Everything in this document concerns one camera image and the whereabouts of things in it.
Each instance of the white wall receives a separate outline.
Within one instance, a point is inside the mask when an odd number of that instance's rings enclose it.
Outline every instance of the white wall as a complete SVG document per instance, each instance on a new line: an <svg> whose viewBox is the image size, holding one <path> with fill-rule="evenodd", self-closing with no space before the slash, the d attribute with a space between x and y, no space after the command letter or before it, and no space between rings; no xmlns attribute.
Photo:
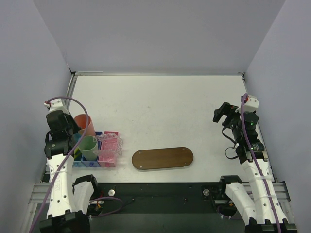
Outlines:
<svg viewBox="0 0 311 233"><path fill-rule="evenodd" d="M0 2L0 232L18 233L45 161L43 102L70 72L31 0Z"/></svg>
<svg viewBox="0 0 311 233"><path fill-rule="evenodd" d="M286 181L300 232L310 232L311 1L287 0L246 72L274 173Z"/></svg>
<svg viewBox="0 0 311 233"><path fill-rule="evenodd" d="M246 71L285 0L34 0L73 71Z"/></svg>

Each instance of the orange cup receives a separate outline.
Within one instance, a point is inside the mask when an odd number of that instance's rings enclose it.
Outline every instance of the orange cup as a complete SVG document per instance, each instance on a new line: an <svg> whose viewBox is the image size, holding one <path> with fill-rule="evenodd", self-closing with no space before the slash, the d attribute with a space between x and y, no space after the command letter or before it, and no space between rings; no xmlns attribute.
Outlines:
<svg viewBox="0 0 311 233"><path fill-rule="evenodd" d="M86 129L86 115L85 114L77 115L74 118L74 121L81 128L81 130L79 131L79 134L82 135L84 130ZM89 136L95 136L95 130L94 130L94 126L93 126L93 121L92 121L90 116L88 116L88 128L87 128L85 136L88 136L88 135Z"/></svg>

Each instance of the cable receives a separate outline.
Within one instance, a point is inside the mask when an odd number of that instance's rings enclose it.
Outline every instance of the cable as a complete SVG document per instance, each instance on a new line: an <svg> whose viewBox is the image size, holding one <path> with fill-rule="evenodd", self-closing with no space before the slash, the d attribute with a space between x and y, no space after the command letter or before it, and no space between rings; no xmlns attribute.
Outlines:
<svg viewBox="0 0 311 233"><path fill-rule="evenodd" d="M225 149L225 156L227 157L227 159L237 159L237 158L239 157L238 155L237 155L237 156L234 156L234 157L232 157L232 158L228 157L228 156L227 156L227 153L226 153L227 149Z"/></svg>
<svg viewBox="0 0 311 233"><path fill-rule="evenodd" d="M244 121L244 103L245 103L245 100L247 98L247 93L245 93L242 97L242 103L241 103L241 119L242 119L242 129L243 129L243 134L244 134L244 138L246 140L246 143L248 145L248 148L251 152L251 155L252 155L252 158L256 164L256 167L259 171L259 174L260 176L264 177L263 173L262 173L262 170L260 169L260 166L257 162L257 159L256 159L256 156L252 150L252 146L249 142L249 139L248 139L248 136L247 136L247 132L246 132L246 127L245 127L245 121ZM273 214L274 214L274 218L276 219L276 226L277 226L277 232L278 233L282 233L281 231L281 226L280 226L280 222L278 221L278 217L277 217L277 213L276 213L276 208L273 204L273 200L272 200L272 197L271 197L271 193L270 193L270 189L269 189L269 186L268 186L268 183L267 183L267 180L265 178L262 179L263 180L263 183L264 183L264 186L266 187L266 190L267 190L267 194L269 196L269 201L270 201L270 204L271 204L271 208L272 208L272 211L273 211Z"/></svg>
<svg viewBox="0 0 311 233"><path fill-rule="evenodd" d="M90 203L92 202L95 202L95 201L98 201L98 200L117 200L119 202L121 202L121 206L114 210L114 211L111 211L111 212L108 212L108 213L104 213L104 214L101 214L101 215L97 215L97 216L92 216L93 218L96 218L96 217L104 217L104 216L107 216L107 215L110 215L110 214L113 214L113 213L116 213L118 211L120 211L123 207L124 207L124 204L123 204L123 201L119 198L115 198L115 197L102 197L102 198L97 198L97 199L94 199L94 200L90 200Z"/></svg>
<svg viewBox="0 0 311 233"><path fill-rule="evenodd" d="M89 121L88 121L87 110L86 110L86 108L85 108L79 101L75 100L74 98L67 97L67 96L58 96L58 97L53 97L53 98L49 99L48 101L46 101L46 103L50 103L52 100L55 100L55 99L67 99L67 100L72 100L72 101L76 102L77 104L79 104L79 105L83 108L83 110L84 110L84 112L85 112L85 114L86 114L86 128L85 128L83 134L81 135L80 139L79 139L78 142L76 143L76 145L74 145L74 147L71 149L71 151L69 151L69 153L68 153L67 156L64 158L64 160L61 162L61 164L59 165L57 171L55 172L55 175L54 175L54 177L53 177L53 179L52 179L52 181L51 181L51 183L50 183L50 186L49 186L49 188L48 188L48 191L47 191L47 193L46 193L45 196L44 196L44 199L43 199L43 201L42 201L42 204L41 204L41 206L40 206L40 209L38 210L38 213L37 213L37 215L35 216L35 219L34 219L32 225L31 225L31 227L30 227L29 233L34 232L35 225L36 225L36 223L37 223L38 220L39 220L39 217L40 217L40 215L41 215L41 213L42 213L42 211L43 211L43 208L44 208L45 203L47 202L48 196L49 196L49 194L50 194L50 192L51 192L51 190L52 190L52 188L53 188L53 185L54 185L54 183L55 183L55 180L56 180L56 178L57 178L57 176L58 176L59 171L61 170L61 168L62 168L63 165L65 164L66 160L73 154L74 150L77 148L77 146L79 145L79 143L81 142L81 140L82 140L83 137L85 136L85 134L86 134L86 132L87 132L87 128L88 128L88 123L89 123Z"/></svg>
<svg viewBox="0 0 311 233"><path fill-rule="evenodd" d="M223 128L223 130L222 130L222 134L223 134L223 136L225 137L225 138L228 138L234 145L237 143L235 140L233 140L231 137L229 137L228 135L226 135L225 133L224 133L224 130L225 129L228 129L228 128L226 128L226 127L224 127Z"/></svg>
<svg viewBox="0 0 311 233"><path fill-rule="evenodd" d="M242 218L235 218L235 217L234 217L237 213L235 213L232 217L231 217L231 216L226 216L226 215L222 214L222 213L220 212L220 205L217 206L217 209L216 209L216 210L217 210L217 212L218 212L219 214L222 215L222 217L227 218L227 219L229 219L229 220L243 220Z"/></svg>

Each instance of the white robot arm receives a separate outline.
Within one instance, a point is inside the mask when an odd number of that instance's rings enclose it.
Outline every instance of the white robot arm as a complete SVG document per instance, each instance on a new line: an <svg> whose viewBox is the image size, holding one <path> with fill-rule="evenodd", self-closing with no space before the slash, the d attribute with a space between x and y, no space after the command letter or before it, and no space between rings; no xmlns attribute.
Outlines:
<svg viewBox="0 0 311 233"><path fill-rule="evenodd" d="M246 94L242 101L243 107L224 102L215 110L213 121L218 122L223 115L227 116L222 125L224 129L232 130L234 140L225 136L235 143L237 158L248 177L254 201L242 183L237 181L226 183L225 194L234 202L241 214L246 225L245 232L247 229L248 232L275 232L277 229L280 233L283 232L280 224L285 226L287 218L277 201L272 184L274 178L265 147L257 139L256 124L259 118L256 110L259 101L256 97Z"/></svg>
<svg viewBox="0 0 311 233"><path fill-rule="evenodd" d="M57 178L51 190L47 220L40 222L40 231L51 233L66 230L69 233L89 233L87 216L89 201L100 195L96 179L93 175L84 176L78 178L73 186L71 182L73 156L70 156L57 171L75 145L73 135L80 128L61 99L55 99L45 106L49 109L46 118L50 131L46 136L44 151L50 170L50 182L54 176Z"/></svg>

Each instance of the oval wooden board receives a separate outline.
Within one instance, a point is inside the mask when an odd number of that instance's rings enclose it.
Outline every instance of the oval wooden board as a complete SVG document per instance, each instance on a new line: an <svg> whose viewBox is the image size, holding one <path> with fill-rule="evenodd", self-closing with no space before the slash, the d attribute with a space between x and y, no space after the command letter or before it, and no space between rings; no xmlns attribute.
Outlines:
<svg viewBox="0 0 311 233"><path fill-rule="evenodd" d="M139 150L132 157L132 164L139 170L188 166L193 153L186 147Z"/></svg>

